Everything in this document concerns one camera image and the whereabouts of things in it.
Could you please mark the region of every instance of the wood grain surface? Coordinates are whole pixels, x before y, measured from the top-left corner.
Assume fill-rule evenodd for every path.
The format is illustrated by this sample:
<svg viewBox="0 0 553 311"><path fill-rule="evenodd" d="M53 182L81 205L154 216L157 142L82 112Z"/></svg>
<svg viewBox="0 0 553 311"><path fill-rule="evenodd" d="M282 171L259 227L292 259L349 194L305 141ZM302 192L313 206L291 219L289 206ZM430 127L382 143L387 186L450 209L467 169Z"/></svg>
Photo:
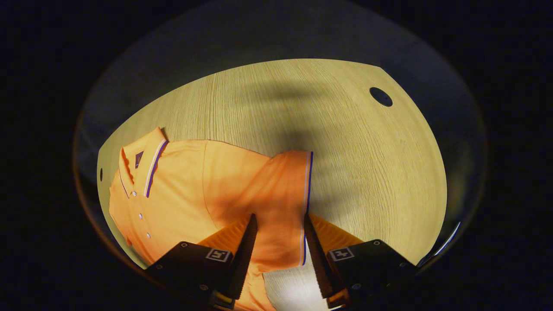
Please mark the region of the wood grain surface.
<svg viewBox="0 0 553 311"><path fill-rule="evenodd" d="M384 90L393 105L379 104L371 87ZM361 240L382 239L413 264L438 237L446 209L444 164L409 95L379 67L278 60L221 71L175 89L126 120L100 149L104 216L119 244L143 268L109 216L109 185L120 148L157 126L170 142L212 139L270 157L314 151L310 212ZM277 310L327 309L309 257L303 267L264 277Z"/></svg>

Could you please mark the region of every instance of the dark background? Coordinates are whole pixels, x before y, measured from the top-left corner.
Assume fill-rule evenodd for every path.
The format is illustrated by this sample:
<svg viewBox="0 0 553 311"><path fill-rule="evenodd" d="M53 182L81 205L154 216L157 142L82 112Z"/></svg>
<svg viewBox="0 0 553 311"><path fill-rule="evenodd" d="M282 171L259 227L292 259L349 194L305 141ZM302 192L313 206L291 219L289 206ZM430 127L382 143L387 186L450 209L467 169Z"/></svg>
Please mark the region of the dark background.
<svg viewBox="0 0 553 311"><path fill-rule="evenodd" d="M15 303L9 309L187 309L104 247L80 207L71 151L81 105L101 72L135 40L199 3L2 3L9 172L3 185L10 199L2 303ZM505 2L368 7L455 66L485 103L490 142L486 195L470 228L428 271L375 308L551 309L551 243L542 226L551 205L548 140L542 140L551 111L545 98L550 8Z"/></svg>

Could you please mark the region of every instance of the orange polo shirt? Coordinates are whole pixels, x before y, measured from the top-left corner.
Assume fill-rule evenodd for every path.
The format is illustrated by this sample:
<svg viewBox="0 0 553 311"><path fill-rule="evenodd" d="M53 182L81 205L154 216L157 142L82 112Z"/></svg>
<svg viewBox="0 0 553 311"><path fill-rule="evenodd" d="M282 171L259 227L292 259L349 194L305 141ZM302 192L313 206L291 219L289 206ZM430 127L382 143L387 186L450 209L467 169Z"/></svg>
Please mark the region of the orange polo shirt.
<svg viewBox="0 0 553 311"><path fill-rule="evenodd" d="M274 310L262 273L305 264L312 152L269 158L223 142L168 142L160 128L121 148L109 213L151 265L255 213L258 233L235 310Z"/></svg>

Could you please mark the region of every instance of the shirt label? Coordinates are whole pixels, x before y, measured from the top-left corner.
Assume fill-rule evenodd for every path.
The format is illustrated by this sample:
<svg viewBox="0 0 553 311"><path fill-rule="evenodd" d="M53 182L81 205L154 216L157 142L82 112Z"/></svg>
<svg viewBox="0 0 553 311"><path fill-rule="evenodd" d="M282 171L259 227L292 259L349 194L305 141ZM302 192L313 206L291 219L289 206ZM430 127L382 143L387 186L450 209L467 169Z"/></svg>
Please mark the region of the shirt label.
<svg viewBox="0 0 553 311"><path fill-rule="evenodd" d="M140 159L142 159L142 154L143 153L144 152L142 151L142 152L140 152L136 155L136 161L134 162L134 168L138 168L138 163L140 163Z"/></svg>

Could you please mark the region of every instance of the shirt collar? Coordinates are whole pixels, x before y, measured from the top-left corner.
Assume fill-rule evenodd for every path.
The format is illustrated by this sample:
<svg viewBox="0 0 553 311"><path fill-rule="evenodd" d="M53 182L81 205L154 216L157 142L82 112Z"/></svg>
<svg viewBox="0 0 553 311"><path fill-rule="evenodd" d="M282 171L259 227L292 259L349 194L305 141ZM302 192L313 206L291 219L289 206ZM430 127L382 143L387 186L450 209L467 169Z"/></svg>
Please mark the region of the shirt collar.
<svg viewBox="0 0 553 311"><path fill-rule="evenodd" d="M157 127L153 131L138 138L135 142L121 148L119 151L119 177L127 197L144 195L149 197L152 187L154 172L161 156L161 153L167 145L167 139ZM140 159L140 165L136 174L131 177L129 165L134 165L136 154L144 152Z"/></svg>

